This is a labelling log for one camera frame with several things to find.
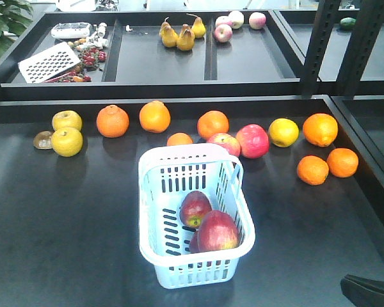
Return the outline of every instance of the fruit stem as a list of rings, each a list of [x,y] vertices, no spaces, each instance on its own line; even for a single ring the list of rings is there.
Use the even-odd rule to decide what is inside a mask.
[[[196,17],[196,18],[199,18],[199,16],[196,16],[196,15],[193,15],[193,14],[189,14],[189,13],[186,13],[186,15],[194,16],[194,17]]]

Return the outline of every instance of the grater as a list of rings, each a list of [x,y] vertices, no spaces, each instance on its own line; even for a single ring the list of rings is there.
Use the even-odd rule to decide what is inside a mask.
[[[27,83],[41,83],[80,63],[66,42],[58,43],[19,62],[19,70]]]

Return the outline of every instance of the orange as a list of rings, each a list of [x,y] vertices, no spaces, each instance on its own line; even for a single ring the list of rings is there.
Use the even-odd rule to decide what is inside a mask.
[[[186,144],[193,144],[193,140],[189,134],[186,134],[183,132],[172,134],[166,142],[167,146],[186,145]]]
[[[163,102],[153,100],[141,108],[140,123],[146,131],[161,133],[169,127],[171,114]]]
[[[128,126],[128,114],[114,104],[106,106],[98,112],[97,128],[106,138],[123,136],[127,132]]]
[[[297,175],[307,184],[319,185],[328,176],[328,165],[322,158],[307,155],[297,165]]]
[[[202,139],[208,140],[216,133],[229,131],[229,119],[221,111],[208,111],[198,120],[198,133]]]
[[[303,134],[307,141],[319,147],[327,147],[337,137],[339,127],[334,117],[325,113],[316,113],[308,117],[303,124]]]
[[[357,171],[357,154],[348,148],[333,149],[327,157],[327,165],[336,177],[346,178],[353,176]]]

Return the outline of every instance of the pear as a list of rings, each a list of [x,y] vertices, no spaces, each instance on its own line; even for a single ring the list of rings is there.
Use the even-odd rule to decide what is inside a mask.
[[[204,22],[202,21],[202,18],[193,14],[187,14],[187,15],[196,17],[192,25],[192,31],[193,31],[193,34],[195,34],[195,38],[204,37],[206,33],[206,27],[204,25]]]
[[[172,48],[177,45],[178,34],[171,26],[165,26],[161,33],[162,43],[167,48]]]
[[[164,22],[161,24],[161,28],[159,29],[159,36],[162,36],[162,30],[165,26],[171,26],[169,22],[167,22],[169,17],[165,18]]]
[[[177,47],[181,51],[189,51],[195,44],[195,34],[192,29],[184,24],[177,39]]]

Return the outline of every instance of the white plastic basket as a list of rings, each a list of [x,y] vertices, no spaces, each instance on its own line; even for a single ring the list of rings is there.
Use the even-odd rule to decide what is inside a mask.
[[[237,157],[219,145],[202,143],[157,147],[138,165],[140,251],[154,264],[164,288],[182,288],[230,280],[239,257],[251,250],[255,228],[241,184]],[[234,249],[191,254],[193,230],[183,226],[179,209],[190,191],[205,193],[213,207],[228,213],[239,230]]]

